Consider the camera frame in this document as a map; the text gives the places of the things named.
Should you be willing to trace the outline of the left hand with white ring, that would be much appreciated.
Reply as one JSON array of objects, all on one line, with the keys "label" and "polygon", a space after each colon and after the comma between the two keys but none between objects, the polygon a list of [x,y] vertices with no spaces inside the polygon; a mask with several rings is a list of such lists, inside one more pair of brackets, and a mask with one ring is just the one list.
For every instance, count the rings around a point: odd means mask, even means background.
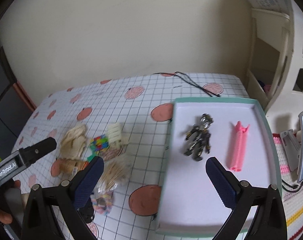
[{"label": "left hand with white ring", "polygon": [[25,197],[28,197],[28,194],[21,193],[20,180],[10,179],[0,186],[0,223],[9,225],[15,222],[22,226]]}]

